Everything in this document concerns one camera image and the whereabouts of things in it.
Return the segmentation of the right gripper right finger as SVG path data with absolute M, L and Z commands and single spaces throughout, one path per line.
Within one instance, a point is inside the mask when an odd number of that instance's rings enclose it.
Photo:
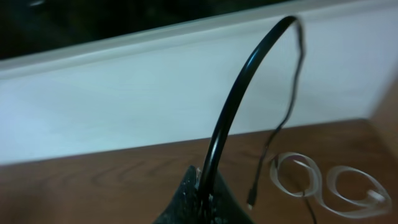
M 254 223 L 240 207 L 220 172 L 216 175 L 212 193 L 200 196 L 200 223 Z

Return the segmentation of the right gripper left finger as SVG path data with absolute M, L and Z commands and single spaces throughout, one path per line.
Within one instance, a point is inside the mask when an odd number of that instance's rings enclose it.
M 198 223 L 197 173 L 189 166 L 166 209 L 156 218 L 155 224 Z

